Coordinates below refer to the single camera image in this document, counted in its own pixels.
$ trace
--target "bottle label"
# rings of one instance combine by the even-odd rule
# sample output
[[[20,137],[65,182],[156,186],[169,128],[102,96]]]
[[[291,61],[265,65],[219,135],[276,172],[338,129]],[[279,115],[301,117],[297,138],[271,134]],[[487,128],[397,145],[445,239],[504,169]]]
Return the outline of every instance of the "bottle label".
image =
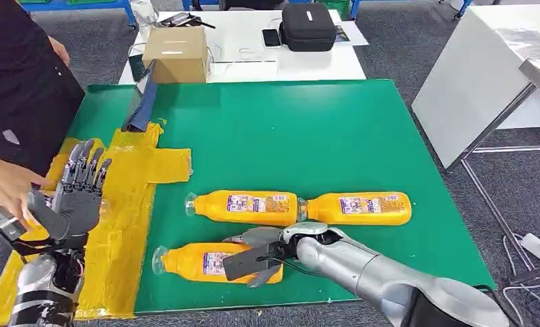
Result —
[[[398,194],[376,198],[343,197],[340,207],[344,214],[402,213],[406,209]]]
[[[222,260],[230,255],[232,254],[223,252],[204,253],[204,275],[225,275]]]
[[[254,196],[228,196],[228,212],[231,213],[287,213],[290,201],[285,194],[257,198]]]

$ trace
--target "green table surface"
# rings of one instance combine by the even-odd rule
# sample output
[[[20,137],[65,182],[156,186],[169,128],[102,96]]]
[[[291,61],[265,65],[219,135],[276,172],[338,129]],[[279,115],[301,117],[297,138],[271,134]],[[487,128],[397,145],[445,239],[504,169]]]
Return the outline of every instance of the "green table surface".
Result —
[[[92,86],[70,136],[109,143],[132,87]],[[334,282],[285,268],[280,283],[197,283],[155,275],[156,247],[218,242],[252,225],[187,217],[189,192],[403,191],[412,218],[401,226],[339,226],[350,237],[423,272],[494,282],[391,80],[161,85],[153,120],[167,120],[160,148],[191,148],[188,183],[155,192],[136,313],[350,300]]]

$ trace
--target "white table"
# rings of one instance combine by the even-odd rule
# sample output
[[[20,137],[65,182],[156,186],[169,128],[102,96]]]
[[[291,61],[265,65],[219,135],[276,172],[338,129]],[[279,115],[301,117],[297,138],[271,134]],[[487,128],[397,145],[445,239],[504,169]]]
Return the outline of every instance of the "white table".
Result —
[[[540,35],[540,5],[469,7],[412,103],[446,168],[476,145],[528,83],[518,69],[524,58],[504,41],[500,29]],[[521,127],[540,127],[539,90],[497,128]]]
[[[355,41],[335,44],[328,52],[292,52],[285,46],[265,48],[262,30],[278,29],[282,17],[279,10],[192,12],[216,27],[205,27],[207,45],[216,62],[211,65],[208,82],[365,79],[353,45],[368,43],[354,22],[342,22],[336,10],[329,12],[335,25],[342,25],[351,41]],[[176,13],[160,12],[160,20]],[[138,33],[135,44],[142,42]],[[138,47],[143,46],[135,46],[132,54],[137,53]],[[134,84],[127,62],[119,84]]]
[[[443,166],[462,164],[526,265],[511,283],[540,277],[467,160],[472,153],[540,151],[479,147],[496,128],[540,127],[540,5],[470,7],[412,104]]]

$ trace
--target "cardboard box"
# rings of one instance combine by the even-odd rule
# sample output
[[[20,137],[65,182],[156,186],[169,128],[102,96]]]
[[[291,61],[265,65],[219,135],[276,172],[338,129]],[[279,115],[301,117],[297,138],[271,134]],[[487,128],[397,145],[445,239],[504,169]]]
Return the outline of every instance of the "cardboard box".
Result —
[[[158,84],[206,83],[208,50],[204,27],[158,27],[149,34],[143,54],[146,67],[155,60]]]

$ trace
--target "cardboard lid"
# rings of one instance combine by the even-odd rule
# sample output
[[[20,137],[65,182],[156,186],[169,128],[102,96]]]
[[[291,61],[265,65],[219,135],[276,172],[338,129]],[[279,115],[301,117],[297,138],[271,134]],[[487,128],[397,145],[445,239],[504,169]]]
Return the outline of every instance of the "cardboard lid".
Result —
[[[152,28],[143,60],[202,58],[205,39],[202,26]]]

